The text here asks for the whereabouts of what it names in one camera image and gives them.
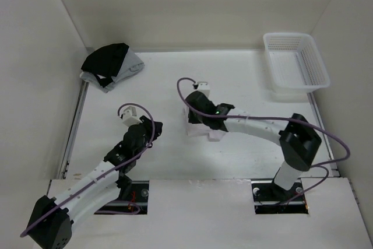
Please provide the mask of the white tank top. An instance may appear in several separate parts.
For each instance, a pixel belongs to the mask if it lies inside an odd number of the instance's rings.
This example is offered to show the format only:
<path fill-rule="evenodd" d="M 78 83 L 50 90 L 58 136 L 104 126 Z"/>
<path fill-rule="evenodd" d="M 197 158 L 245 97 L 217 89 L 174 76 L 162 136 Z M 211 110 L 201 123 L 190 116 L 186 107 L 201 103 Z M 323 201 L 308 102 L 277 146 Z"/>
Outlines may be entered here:
<path fill-rule="evenodd" d="M 200 137 L 205 136 L 209 142 L 220 142 L 225 136 L 226 132 L 212 130 L 203 124 L 191 124 L 188 121 L 189 109 L 187 107 L 183 108 L 184 114 L 184 125 L 186 129 L 186 134 L 188 137 Z"/>

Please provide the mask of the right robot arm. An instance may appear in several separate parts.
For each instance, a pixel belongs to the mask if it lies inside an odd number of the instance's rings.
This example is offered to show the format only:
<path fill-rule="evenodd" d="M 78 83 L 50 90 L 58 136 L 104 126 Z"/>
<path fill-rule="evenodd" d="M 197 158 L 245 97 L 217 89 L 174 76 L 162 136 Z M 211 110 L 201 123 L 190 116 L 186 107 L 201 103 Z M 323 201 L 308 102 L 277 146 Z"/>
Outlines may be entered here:
<path fill-rule="evenodd" d="M 321 138 L 315 130 L 302 123 L 289 122 L 284 127 L 273 121 L 250 120 L 247 112 L 231 104 L 214 105 L 200 91 L 189 94 L 186 103 L 190 106 L 188 123 L 203 124 L 219 138 L 228 132 L 241 133 L 281 147 L 284 162 L 270 185 L 271 195 L 278 200 L 284 200 L 295 193 L 295 182 L 302 173 L 310 170 L 321 145 Z"/>

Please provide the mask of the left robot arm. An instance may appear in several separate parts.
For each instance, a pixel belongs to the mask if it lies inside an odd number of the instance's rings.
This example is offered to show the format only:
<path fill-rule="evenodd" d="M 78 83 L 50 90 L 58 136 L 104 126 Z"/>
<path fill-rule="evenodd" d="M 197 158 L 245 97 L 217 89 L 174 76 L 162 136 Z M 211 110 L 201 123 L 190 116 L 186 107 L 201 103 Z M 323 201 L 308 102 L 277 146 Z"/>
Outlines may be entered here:
<path fill-rule="evenodd" d="M 115 199 L 122 202 L 130 197 L 132 180 L 127 173 L 162 130 L 162 122 L 142 116 L 86 177 L 53 198 L 39 198 L 21 235 L 41 248 L 64 248 L 89 216 Z"/>

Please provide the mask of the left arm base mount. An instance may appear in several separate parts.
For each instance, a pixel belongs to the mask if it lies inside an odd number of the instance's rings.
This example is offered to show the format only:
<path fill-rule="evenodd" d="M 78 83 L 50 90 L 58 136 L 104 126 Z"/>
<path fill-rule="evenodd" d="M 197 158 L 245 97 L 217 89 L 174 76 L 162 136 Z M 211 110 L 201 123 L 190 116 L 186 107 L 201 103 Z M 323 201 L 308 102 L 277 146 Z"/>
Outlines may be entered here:
<path fill-rule="evenodd" d="M 95 215 L 147 215 L 149 181 L 133 181 L 119 197 L 100 208 Z"/>

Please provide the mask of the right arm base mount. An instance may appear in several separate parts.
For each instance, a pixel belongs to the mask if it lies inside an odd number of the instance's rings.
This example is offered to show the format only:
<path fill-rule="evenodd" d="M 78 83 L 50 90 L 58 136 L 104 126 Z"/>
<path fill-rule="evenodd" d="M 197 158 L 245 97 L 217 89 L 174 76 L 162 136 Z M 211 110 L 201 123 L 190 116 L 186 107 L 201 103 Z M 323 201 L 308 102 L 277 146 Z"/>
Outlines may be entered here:
<path fill-rule="evenodd" d="M 308 214 L 303 185 L 297 180 L 290 190 L 284 190 L 271 180 L 251 181 L 254 211 L 257 215 Z"/>

